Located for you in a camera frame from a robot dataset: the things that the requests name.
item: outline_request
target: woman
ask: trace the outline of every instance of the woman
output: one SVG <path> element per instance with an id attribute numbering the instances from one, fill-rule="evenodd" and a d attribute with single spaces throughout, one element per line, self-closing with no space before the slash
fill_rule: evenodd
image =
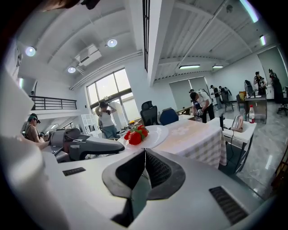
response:
<path id="1" fill-rule="evenodd" d="M 258 95 L 266 95 L 267 82 L 260 76 L 259 72 L 255 73 L 254 84 L 258 84 Z"/>
<path id="2" fill-rule="evenodd" d="M 116 134 L 117 129 L 112 122 L 111 113 L 116 112 L 117 110 L 110 106 L 106 102 L 101 102 L 99 106 L 95 108 L 95 112 L 99 117 L 99 128 L 105 134 L 106 138 L 120 138 L 119 135 Z"/>
<path id="3" fill-rule="evenodd" d="M 270 78 L 271 78 L 271 84 L 274 88 L 274 100 L 276 103 L 281 103 L 281 100 L 283 98 L 282 85 L 279 81 L 279 78 L 273 72 L 272 69 L 269 69 L 269 73 L 270 73 Z"/>

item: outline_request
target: tablecloth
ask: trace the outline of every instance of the tablecloth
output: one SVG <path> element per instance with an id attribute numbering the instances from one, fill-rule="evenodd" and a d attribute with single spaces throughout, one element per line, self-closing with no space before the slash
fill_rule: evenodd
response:
<path id="1" fill-rule="evenodd" d="M 195 159 L 215 168 L 226 165 L 225 138 L 220 126 L 184 119 L 166 127 L 168 137 L 155 150 Z"/>

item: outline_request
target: tank top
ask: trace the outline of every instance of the tank top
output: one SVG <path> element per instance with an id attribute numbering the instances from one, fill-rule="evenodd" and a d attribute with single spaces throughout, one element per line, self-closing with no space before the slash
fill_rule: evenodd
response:
<path id="1" fill-rule="evenodd" d="M 103 127 L 114 125 L 112 117 L 108 113 L 100 113 L 99 120 L 103 123 Z"/>

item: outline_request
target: red strawberry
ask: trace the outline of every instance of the red strawberry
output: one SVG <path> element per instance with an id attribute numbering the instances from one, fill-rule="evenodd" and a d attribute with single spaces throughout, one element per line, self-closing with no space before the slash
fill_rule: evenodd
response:
<path id="1" fill-rule="evenodd" d="M 141 129 L 141 128 L 145 128 L 145 126 L 144 126 L 144 125 L 139 125 L 139 126 L 137 127 L 138 130 Z"/>
<path id="2" fill-rule="evenodd" d="M 124 139 L 128 140 L 129 139 L 129 134 L 130 134 L 130 130 L 125 134 Z"/>
<path id="3" fill-rule="evenodd" d="M 148 136 L 148 130 L 145 129 L 145 128 L 143 128 L 143 129 L 142 129 L 142 134 L 143 134 L 145 137 Z"/>
<path id="4" fill-rule="evenodd" d="M 129 134 L 129 144 L 138 145 L 141 143 L 141 134 L 138 132 L 132 132 Z"/>

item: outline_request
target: black railing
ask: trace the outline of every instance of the black railing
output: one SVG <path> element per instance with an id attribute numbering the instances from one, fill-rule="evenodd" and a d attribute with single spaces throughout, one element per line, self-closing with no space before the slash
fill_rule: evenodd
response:
<path id="1" fill-rule="evenodd" d="M 29 96 L 34 102 L 31 110 L 76 110 L 76 101 L 54 97 Z"/>
<path id="2" fill-rule="evenodd" d="M 149 49 L 149 17 L 150 0 L 142 0 L 143 4 L 143 35 L 144 35 L 144 61 L 145 70 L 148 72 L 148 49 Z"/>

